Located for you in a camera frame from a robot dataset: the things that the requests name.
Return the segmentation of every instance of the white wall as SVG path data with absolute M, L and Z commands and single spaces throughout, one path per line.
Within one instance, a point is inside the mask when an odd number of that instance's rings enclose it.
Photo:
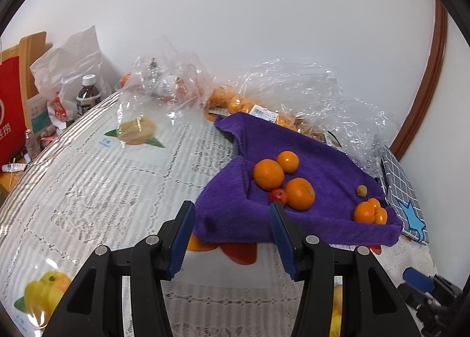
M 401 124 L 426 66 L 433 12 L 434 0 L 27 0 L 2 39 L 6 48 L 46 30 L 56 43 L 96 24 L 115 78 L 163 33 L 221 77 L 308 56 L 337 65 L 347 94 Z
M 470 48 L 449 19 L 436 93 L 401 164 L 429 230 L 439 273 L 463 287 L 470 273 Z

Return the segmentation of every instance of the blue star patch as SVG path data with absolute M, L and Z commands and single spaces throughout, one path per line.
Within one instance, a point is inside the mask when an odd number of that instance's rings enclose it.
M 405 205 L 402 201 L 398 200 L 398 204 L 401 207 L 401 210 L 405 214 L 407 220 L 408 220 L 408 225 L 409 228 L 412 230 L 417 231 L 419 235 L 419 242 L 422 242 L 424 240 L 424 229 L 426 228 L 426 224 L 419 219 L 419 217 L 416 215 L 416 211 L 414 210 L 414 207 L 411 203 L 411 201 L 408 202 L 408 205 Z

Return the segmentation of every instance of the checkered cloth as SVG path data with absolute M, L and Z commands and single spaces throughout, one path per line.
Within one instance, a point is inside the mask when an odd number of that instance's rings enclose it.
M 382 166 L 385 171 L 382 186 L 385 185 L 387 202 L 403 221 L 403 235 L 427 245 L 428 231 L 416 194 L 400 163 L 387 147 L 382 156 Z

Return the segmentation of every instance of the purple towel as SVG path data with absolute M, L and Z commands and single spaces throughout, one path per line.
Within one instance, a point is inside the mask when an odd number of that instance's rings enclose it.
M 281 151 L 291 150 L 300 159 L 293 174 L 285 174 L 285 184 L 295 177 L 307 179 L 316 199 L 307 211 L 286 206 L 292 220 L 309 234 L 330 244 L 383 244 L 398 241 L 402 223 L 387 207 L 387 225 L 352 221 L 354 208 L 365 199 L 356 194 L 365 185 L 368 198 L 384 200 L 375 180 L 357 167 L 344 153 L 292 130 L 245 113 L 218 119 L 215 125 L 232 133 L 240 155 L 232 159 L 204 188 L 196 201 L 195 235 L 203 242 L 273 242 L 269 226 L 268 192 L 252 180 L 255 163 L 276 160 Z

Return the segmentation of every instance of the plastic bottle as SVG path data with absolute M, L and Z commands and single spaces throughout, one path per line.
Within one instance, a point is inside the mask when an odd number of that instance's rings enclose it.
M 39 149 L 38 140 L 31 129 L 27 129 L 27 131 L 24 132 L 24 137 L 26 139 L 25 146 L 26 150 L 28 151 L 28 155 L 32 160 L 34 160 L 41 152 L 41 149 Z
M 77 115 L 78 117 L 83 116 L 91 108 L 98 105 L 101 102 L 101 93 L 95 86 L 96 76 L 86 75 L 82 80 L 82 90 L 77 96 Z

